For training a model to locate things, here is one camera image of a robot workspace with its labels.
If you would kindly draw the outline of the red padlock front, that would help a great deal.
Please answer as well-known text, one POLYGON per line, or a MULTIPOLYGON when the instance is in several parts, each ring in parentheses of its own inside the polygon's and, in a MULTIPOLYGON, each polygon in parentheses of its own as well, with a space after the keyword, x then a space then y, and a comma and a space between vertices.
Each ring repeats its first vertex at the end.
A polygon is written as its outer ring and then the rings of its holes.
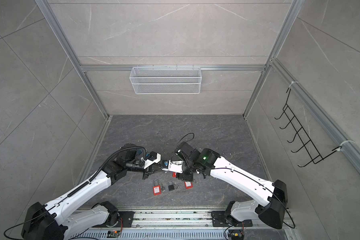
POLYGON ((186 189, 190 189, 193 187, 193 183, 192 182, 184 182, 185 183, 185 188, 186 189))

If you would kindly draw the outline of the small black padlock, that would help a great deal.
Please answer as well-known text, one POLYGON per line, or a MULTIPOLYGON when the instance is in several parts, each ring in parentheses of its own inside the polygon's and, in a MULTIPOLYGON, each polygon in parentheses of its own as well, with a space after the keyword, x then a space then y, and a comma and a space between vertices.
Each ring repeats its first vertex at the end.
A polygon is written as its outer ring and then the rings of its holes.
POLYGON ((173 182, 169 181, 168 182, 168 190, 173 191, 173 190, 175 190, 175 188, 176 188, 175 184, 173 182))

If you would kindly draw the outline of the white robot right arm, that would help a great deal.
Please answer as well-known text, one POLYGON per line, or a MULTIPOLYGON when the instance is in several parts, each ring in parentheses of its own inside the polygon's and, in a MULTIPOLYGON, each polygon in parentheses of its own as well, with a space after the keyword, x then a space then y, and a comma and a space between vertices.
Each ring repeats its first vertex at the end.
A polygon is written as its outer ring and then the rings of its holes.
POLYGON ((176 150, 175 156, 183 161, 183 173, 203 174, 222 180, 252 198, 251 201, 231 201, 224 212, 230 225, 238 226, 249 220, 260 220, 274 229, 281 229, 287 211, 288 194, 284 182, 271 182, 256 177, 229 162, 211 149, 176 150))

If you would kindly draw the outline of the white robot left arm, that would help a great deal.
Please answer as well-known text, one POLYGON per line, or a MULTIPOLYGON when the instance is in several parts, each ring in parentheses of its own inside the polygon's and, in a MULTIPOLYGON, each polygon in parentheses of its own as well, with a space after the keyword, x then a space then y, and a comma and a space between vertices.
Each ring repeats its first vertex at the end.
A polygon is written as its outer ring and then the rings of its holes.
POLYGON ((96 204, 94 209, 74 212, 99 192, 123 178, 128 171, 141 172, 144 177, 161 170, 161 155, 148 153, 144 147, 126 144, 112 153, 105 162, 81 184, 62 196, 42 205, 29 207, 21 231, 24 240, 67 240, 92 226, 113 226, 119 220, 118 209, 110 202, 96 204))

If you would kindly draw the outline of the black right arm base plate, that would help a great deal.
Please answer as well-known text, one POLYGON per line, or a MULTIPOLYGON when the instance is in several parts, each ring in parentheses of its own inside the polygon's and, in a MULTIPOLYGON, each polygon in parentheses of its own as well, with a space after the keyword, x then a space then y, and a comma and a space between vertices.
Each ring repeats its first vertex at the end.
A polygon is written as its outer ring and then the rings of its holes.
POLYGON ((252 220, 244 220, 243 222, 238 222, 234 220, 233 217, 226 217, 224 211, 211 211, 212 225, 213 227, 252 227, 252 220))

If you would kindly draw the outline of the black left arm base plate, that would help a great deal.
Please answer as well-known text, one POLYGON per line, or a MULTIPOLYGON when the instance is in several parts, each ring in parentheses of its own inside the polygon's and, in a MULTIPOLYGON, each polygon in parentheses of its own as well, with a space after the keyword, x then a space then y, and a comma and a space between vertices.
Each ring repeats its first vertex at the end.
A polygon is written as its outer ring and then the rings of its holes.
POLYGON ((123 228, 131 228, 135 212, 133 211, 121 211, 119 212, 119 219, 115 228, 121 227, 121 222, 123 222, 123 228))

